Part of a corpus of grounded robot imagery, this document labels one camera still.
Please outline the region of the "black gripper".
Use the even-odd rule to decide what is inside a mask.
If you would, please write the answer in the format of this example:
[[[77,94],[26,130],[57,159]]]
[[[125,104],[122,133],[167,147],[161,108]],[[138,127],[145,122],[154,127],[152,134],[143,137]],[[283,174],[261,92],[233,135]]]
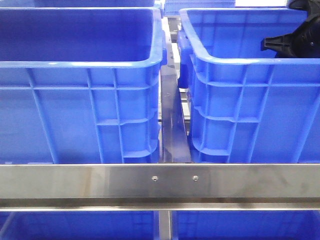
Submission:
[[[278,52],[277,58],[320,57],[320,2],[318,0],[289,0],[287,7],[306,11],[306,20],[293,32],[275,37],[265,37],[262,51]]]

